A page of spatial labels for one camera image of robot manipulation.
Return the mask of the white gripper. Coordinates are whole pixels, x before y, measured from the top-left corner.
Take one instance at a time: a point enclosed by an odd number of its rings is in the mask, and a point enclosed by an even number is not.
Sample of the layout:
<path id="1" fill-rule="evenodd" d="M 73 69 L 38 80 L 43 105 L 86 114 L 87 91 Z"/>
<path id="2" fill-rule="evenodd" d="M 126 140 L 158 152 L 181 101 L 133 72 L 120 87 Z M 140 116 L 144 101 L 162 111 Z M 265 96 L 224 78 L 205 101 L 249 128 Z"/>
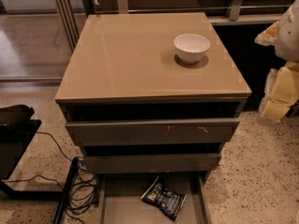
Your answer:
<path id="1" fill-rule="evenodd" d="M 262 46 L 274 46 L 278 24 L 279 21 L 272 23 L 255 37 L 254 42 Z M 290 110 L 287 105 L 294 105 L 299 99 L 299 63 L 286 62 L 278 70 L 275 84 L 270 92 L 270 98 L 278 103 L 263 98 L 261 101 L 261 115 L 266 119 L 280 121 Z"/>

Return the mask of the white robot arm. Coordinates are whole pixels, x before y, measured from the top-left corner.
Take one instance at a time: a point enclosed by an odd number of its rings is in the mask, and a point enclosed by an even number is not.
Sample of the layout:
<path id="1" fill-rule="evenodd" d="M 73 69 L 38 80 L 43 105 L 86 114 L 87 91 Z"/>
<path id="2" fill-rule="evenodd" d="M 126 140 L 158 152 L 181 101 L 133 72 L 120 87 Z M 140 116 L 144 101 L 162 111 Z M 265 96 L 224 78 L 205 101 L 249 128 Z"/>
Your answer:
<path id="1" fill-rule="evenodd" d="M 260 117 L 278 123 L 299 100 L 299 0 L 295 0 L 279 21 L 256 36 L 255 43 L 273 46 L 286 63 L 271 69 L 265 82 Z"/>

